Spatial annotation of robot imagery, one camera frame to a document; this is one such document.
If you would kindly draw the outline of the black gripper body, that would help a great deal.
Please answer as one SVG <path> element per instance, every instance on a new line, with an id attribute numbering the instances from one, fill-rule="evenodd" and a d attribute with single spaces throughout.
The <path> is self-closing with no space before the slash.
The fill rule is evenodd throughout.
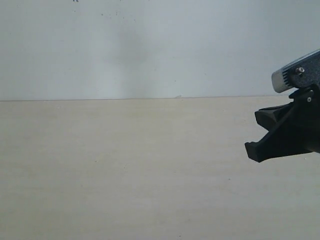
<path id="1" fill-rule="evenodd" d="M 320 152 L 320 86 L 312 84 L 289 95 L 291 102 L 277 107 L 284 120 L 277 150 L 280 153 Z"/>

